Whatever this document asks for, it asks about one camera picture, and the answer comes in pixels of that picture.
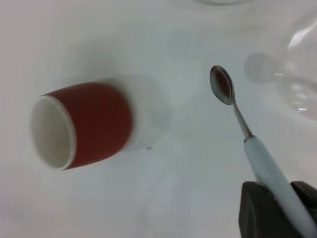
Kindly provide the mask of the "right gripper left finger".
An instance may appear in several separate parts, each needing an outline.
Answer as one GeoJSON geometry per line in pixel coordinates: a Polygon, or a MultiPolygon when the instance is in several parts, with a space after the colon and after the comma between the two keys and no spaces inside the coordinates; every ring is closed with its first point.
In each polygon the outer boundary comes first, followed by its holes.
{"type": "Polygon", "coordinates": [[[242,238],[300,238],[272,193],[263,185],[243,183],[239,210],[242,238]]]}

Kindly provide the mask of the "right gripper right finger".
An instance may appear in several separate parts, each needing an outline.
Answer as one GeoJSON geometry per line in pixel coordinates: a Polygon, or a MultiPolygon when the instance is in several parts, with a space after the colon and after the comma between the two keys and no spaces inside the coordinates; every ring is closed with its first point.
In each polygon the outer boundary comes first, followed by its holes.
{"type": "Polygon", "coordinates": [[[313,220],[317,219],[317,189],[303,181],[293,181],[291,186],[307,208],[313,220]]]}

